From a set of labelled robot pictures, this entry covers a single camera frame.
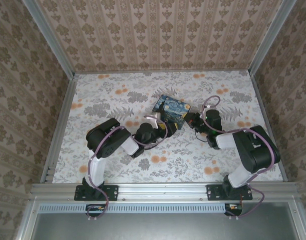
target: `floral tablecloth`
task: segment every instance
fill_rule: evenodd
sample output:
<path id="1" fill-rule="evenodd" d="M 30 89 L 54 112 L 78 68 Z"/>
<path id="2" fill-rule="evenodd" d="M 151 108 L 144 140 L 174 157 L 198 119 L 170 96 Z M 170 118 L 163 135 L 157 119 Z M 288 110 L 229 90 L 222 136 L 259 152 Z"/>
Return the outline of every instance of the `floral tablecloth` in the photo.
<path id="1" fill-rule="evenodd" d="M 264 119 L 247 71 L 83 74 L 78 79 L 53 183 L 80 183 L 87 171 L 87 132 L 116 118 L 135 133 L 161 94 L 191 105 L 219 95 L 224 130 L 262 125 Z M 240 163 L 236 149 L 214 150 L 196 139 L 185 123 L 171 138 L 132 159 L 122 149 L 108 158 L 108 183 L 177 183 L 222 181 Z M 277 165 L 256 178 L 282 181 Z"/>

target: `floral wallpaper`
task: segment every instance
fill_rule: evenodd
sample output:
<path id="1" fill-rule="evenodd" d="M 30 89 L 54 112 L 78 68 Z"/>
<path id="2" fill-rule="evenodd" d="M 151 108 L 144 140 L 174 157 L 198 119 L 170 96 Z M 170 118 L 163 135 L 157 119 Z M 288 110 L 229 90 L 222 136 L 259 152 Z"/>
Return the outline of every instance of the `floral wallpaper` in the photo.
<path id="1" fill-rule="evenodd" d="M 282 0 L 37 0 L 76 72 L 247 69 Z"/>
<path id="2" fill-rule="evenodd" d="M 39 182 L 68 79 L 20 0 L 0 0 L 0 239 Z"/>
<path id="3" fill-rule="evenodd" d="M 136 133 L 161 94 L 199 112 L 204 100 L 220 95 L 217 106 L 225 130 L 262 125 L 264 119 L 246 70 L 81 74 L 68 117 L 53 183 L 81 183 L 87 172 L 89 130 L 109 118 Z M 205 141 L 204 134 L 197 136 Z M 107 183 L 214 182 L 240 164 L 234 148 L 215 150 L 199 141 L 185 123 L 157 147 L 133 159 L 119 148 L 107 158 Z M 278 166 L 257 181 L 282 181 Z"/>
<path id="4" fill-rule="evenodd" d="M 286 174 L 306 209 L 306 0 L 297 0 L 255 77 Z"/>

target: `purple cable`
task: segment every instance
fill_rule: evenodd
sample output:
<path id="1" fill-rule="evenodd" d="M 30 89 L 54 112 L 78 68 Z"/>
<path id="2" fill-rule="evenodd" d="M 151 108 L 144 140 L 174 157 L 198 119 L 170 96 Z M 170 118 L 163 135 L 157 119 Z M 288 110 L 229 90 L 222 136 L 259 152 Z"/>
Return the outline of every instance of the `purple cable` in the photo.
<path id="1" fill-rule="evenodd" d="M 152 118 L 152 119 L 155 119 L 155 120 L 157 120 L 158 122 L 162 123 L 162 124 L 165 126 L 165 131 L 166 131 L 166 132 L 165 132 L 165 136 L 162 138 L 161 141 L 159 141 L 159 142 L 157 142 L 157 143 L 144 144 L 144 143 L 141 143 L 140 141 L 136 140 L 135 138 L 133 138 L 134 141 L 135 141 L 137 144 L 139 144 L 139 145 L 142 145 L 142 146 L 144 146 L 144 147 L 154 147 L 154 146 L 160 144 L 162 141 L 164 141 L 164 140 L 167 138 L 167 134 L 168 134 L 167 126 L 166 126 L 166 124 L 165 124 L 163 121 L 161 121 L 160 119 L 158 119 L 158 118 L 156 118 L 156 117 L 154 117 L 154 116 L 145 115 L 144 118 Z"/>
<path id="2" fill-rule="evenodd" d="M 250 189 L 252 189 L 252 190 L 254 190 L 254 191 L 260 193 L 263 197 L 262 197 L 262 199 L 261 199 L 261 200 L 260 200 L 260 201 L 259 201 L 250 211 L 248 211 L 248 212 L 245 213 L 245 214 L 236 216 L 236 217 L 242 218 L 242 217 L 247 216 L 247 215 L 250 214 L 251 212 L 253 212 L 257 207 L 259 207 L 259 205 L 260 205 L 260 204 L 263 202 L 263 200 L 265 199 L 265 194 L 264 194 L 262 191 L 260 191 L 260 190 L 258 190 L 258 189 L 255 189 L 255 188 L 253 188 L 252 186 L 250 186 L 249 183 L 250 183 L 253 179 L 255 179 L 259 174 L 262 174 L 262 173 L 264 173 L 264 172 L 267 172 L 267 171 L 269 171 L 269 170 L 273 167 L 273 165 L 275 164 L 275 155 L 274 155 L 274 151 L 273 151 L 272 147 L 271 147 L 270 144 L 266 141 L 266 139 L 264 139 L 260 134 L 258 134 L 258 133 L 255 132 L 254 130 L 251 130 L 251 129 L 248 129 L 248 128 L 242 128 L 242 129 L 235 129 L 235 130 L 230 130 L 230 131 L 221 131 L 221 130 L 217 130 L 217 129 L 213 128 L 212 126 L 210 126 L 210 125 L 206 122 L 206 120 L 204 119 L 204 109 L 205 109 L 206 103 L 207 103 L 210 99 L 212 99 L 212 98 L 218 98 L 218 102 L 217 102 L 214 106 L 211 106 L 212 108 L 216 107 L 216 106 L 219 104 L 220 100 L 221 100 L 221 98 L 220 98 L 219 96 L 213 95 L 213 96 L 210 96 L 209 98 L 207 98 L 207 99 L 204 101 L 204 104 L 203 104 L 203 106 L 202 106 L 202 116 L 203 116 L 202 119 L 203 119 L 203 121 L 204 121 L 204 123 L 205 123 L 205 125 L 206 125 L 207 127 L 209 127 L 211 130 L 214 130 L 214 131 L 216 131 L 216 132 L 218 132 L 218 133 L 221 133 L 221 134 L 236 133 L 236 132 L 239 132 L 239 131 L 247 131 L 247 132 L 250 132 L 250 133 L 254 134 L 255 136 L 259 137 L 259 138 L 263 141 L 263 143 L 267 146 L 267 148 L 268 148 L 268 150 L 269 150 L 269 152 L 270 152 L 270 154 L 271 154 L 271 157 L 272 157 L 271 164 L 268 166 L 268 168 L 258 171 L 255 175 L 253 175 L 253 176 L 252 176 L 250 179 L 248 179 L 248 181 L 247 181 L 248 187 L 249 187 Z"/>
<path id="3" fill-rule="evenodd" d="M 105 193 L 102 189 L 98 188 L 98 187 L 93 183 L 93 181 L 92 181 L 92 179 L 91 179 L 91 173 L 90 173 L 91 162 L 92 162 L 93 158 L 96 157 L 98 151 L 99 151 L 100 148 L 102 147 L 103 143 L 109 138 L 109 136 L 111 136 L 115 131 L 117 131 L 117 130 L 119 130 L 119 129 L 124 129 L 124 128 L 125 128 L 124 126 L 118 126 L 118 127 L 114 128 L 112 131 L 110 131 L 110 132 L 102 139 L 102 141 L 99 143 L 99 145 L 97 146 L 97 149 L 95 150 L 94 155 L 91 156 L 91 158 L 90 158 L 89 161 L 88 161 L 88 165 L 87 165 L 87 176 L 88 176 L 88 180 L 89 180 L 89 182 L 91 183 L 91 185 L 92 185 L 93 188 L 95 188 L 96 190 L 100 191 L 100 192 L 104 195 L 105 200 L 106 200 L 106 204 L 105 204 L 105 208 L 104 208 L 103 212 L 102 212 L 100 215 L 98 215 L 97 217 L 91 217 L 91 216 L 89 215 L 89 210 L 91 209 L 91 207 L 89 207 L 89 208 L 87 209 L 86 215 L 87 215 L 89 218 L 94 218 L 95 220 L 96 220 L 96 218 L 100 218 L 101 216 L 103 216 L 103 214 L 106 212 L 106 210 L 107 210 L 107 208 L 108 208 L 108 196 L 106 195 L 106 193 Z"/>

